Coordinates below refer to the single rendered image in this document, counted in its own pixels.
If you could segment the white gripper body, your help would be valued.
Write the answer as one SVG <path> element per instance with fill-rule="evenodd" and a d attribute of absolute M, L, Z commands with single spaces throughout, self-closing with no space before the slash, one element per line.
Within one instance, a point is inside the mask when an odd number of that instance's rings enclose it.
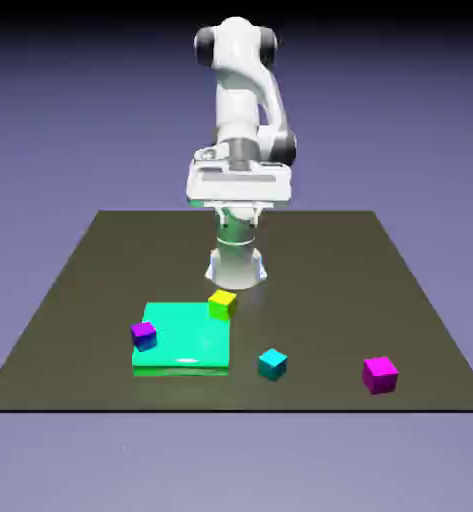
<path fill-rule="evenodd" d="M 249 162 L 249 170 L 231 170 L 227 160 L 192 161 L 186 184 L 187 199 L 212 203 L 287 203 L 292 196 L 291 169 L 283 164 Z"/>

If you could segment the small yellow cube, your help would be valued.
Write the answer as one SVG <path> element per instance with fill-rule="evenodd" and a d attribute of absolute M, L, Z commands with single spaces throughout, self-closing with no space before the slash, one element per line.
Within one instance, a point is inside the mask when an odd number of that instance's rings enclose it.
<path fill-rule="evenodd" d="M 217 289 L 208 299 L 208 312 L 211 318 L 229 321 L 236 307 L 237 294 Z"/>

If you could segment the small purple cube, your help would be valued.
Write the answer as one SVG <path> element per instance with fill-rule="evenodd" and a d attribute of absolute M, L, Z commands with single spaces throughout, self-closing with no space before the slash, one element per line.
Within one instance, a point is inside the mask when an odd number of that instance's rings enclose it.
<path fill-rule="evenodd" d="M 140 322 L 132 324 L 132 343 L 136 350 L 144 352 L 157 345 L 157 331 L 151 322 Z"/>

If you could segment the small cyan cube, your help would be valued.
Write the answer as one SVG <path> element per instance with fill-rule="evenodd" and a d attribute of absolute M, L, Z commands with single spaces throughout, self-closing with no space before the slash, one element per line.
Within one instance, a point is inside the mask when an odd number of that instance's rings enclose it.
<path fill-rule="evenodd" d="M 270 348 L 258 357 L 258 373 L 270 381 L 276 381 L 286 372 L 287 362 L 287 355 Z"/>

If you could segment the small magenta cube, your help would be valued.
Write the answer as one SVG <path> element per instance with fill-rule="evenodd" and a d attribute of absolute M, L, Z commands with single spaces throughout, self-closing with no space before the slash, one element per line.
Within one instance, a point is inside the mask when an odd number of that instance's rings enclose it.
<path fill-rule="evenodd" d="M 398 376 L 399 371 L 387 356 L 363 360 L 362 382 L 372 395 L 393 392 Z"/>

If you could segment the large green box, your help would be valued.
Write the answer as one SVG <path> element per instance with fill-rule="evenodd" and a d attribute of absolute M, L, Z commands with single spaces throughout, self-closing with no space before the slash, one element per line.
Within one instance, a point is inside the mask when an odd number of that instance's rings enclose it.
<path fill-rule="evenodd" d="M 142 321 L 156 329 L 156 344 L 133 350 L 135 376 L 228 374 L 231 321 L 211 316 L 206 302 L 149 302 Z"/>

